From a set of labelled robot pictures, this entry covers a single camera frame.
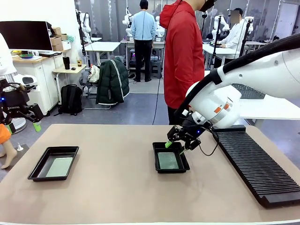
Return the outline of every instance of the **cardboard box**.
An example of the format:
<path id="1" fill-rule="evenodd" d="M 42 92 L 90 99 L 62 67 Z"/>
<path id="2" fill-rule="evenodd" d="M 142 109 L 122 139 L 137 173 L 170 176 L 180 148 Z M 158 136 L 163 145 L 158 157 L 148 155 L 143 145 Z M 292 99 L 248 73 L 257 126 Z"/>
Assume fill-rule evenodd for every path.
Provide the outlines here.
<path id="1" fill-rule="evenodd" d="M 62 47 L 64 50 L 69 50 L 71 49 L 71 42 L 70 41 L 62 41 Z"/>
<path id="2" fill-rule="evenodd" d="M 63 51 L 64 50 L 62 44 L 52 46 L 52 48 L 53 48 L 53 51 Z"/>
<path id="3" fill-rule="evenodd" d="M 61 44 L 61 38 L 60 37 L 51 37 L 51 45 L 56 46 Z"/>
<path id="4" fill-rule="evenodd" d="M 62 41 L 66 41 L 68 39 L 67 34 L 56 34 L 56 37 L 60 37 Z"/>
<path id="5" fill-rule="evenodd" d="M 54 34 L 61 34 L 60 27 L 52 27 Z"/>

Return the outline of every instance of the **black face mask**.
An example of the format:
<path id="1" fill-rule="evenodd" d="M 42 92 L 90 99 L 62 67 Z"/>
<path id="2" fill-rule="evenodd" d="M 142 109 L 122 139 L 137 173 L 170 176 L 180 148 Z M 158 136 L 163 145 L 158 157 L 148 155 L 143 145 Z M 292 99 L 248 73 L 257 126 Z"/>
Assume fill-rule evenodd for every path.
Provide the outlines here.
<path id="1" fill-rule="evenodd" d="M 215 5 L 215 1 L 217 0 L 206 0 L 205 4 L 200 9 L 201 12 L 204 12 Z"/>

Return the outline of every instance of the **computer monitor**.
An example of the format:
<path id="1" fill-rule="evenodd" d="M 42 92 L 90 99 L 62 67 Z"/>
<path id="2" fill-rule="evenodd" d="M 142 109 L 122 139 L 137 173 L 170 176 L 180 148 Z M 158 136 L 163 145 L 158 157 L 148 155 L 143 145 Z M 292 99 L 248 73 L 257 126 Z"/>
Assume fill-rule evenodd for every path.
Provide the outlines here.
<path id="1" fill-rule="evenodd" d="M 0 33 L 9 49 L 52 51 L 45 21 L 3 21 Z"/>

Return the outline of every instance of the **person in red jacket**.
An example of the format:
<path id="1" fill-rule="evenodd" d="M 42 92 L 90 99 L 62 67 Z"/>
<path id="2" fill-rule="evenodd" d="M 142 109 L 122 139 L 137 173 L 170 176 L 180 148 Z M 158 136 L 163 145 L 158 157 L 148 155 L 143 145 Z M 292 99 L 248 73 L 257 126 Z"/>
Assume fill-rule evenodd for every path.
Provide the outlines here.
<path id="1" fill-rule="evenodd" d="M 202 35 L 195 11 L 206 11 L 216 0 L 177 0 L 164 6 L 160 25 L 167 29 L 165 40 L 165 102 L 169 124 L 178 125 L 174 117 L 190 86 L 204 78 Z"/>

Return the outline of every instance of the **light blue shirt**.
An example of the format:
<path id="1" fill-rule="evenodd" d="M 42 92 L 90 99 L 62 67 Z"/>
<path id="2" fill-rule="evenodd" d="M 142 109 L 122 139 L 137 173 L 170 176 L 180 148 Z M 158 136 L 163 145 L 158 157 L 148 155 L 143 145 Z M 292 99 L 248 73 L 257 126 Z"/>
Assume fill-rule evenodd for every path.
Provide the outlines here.
<path id="1" fill-rule="evenodd" d="M 154 17 L 146 11 L 134 15 L 131 24 L 131 33 L 134 40 L 154 40 L 157 24 Z"/>

